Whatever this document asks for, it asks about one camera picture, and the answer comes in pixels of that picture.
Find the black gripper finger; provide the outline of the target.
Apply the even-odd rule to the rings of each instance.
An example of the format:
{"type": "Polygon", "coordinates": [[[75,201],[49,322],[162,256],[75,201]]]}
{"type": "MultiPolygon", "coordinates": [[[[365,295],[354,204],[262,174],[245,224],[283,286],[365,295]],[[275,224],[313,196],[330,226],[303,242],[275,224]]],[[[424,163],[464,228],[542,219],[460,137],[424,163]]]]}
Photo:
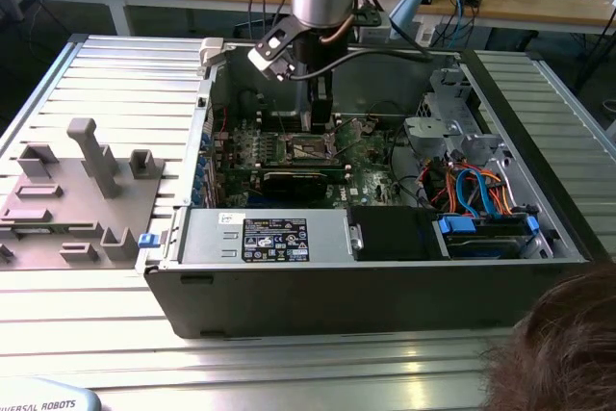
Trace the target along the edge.
{"type": "Polygon", "coordinates": [[[308,103],[310,110],[310,132],[323,134],[329,122],[333,107],[333,74],[323,75],[308,81],[308,103]]]}

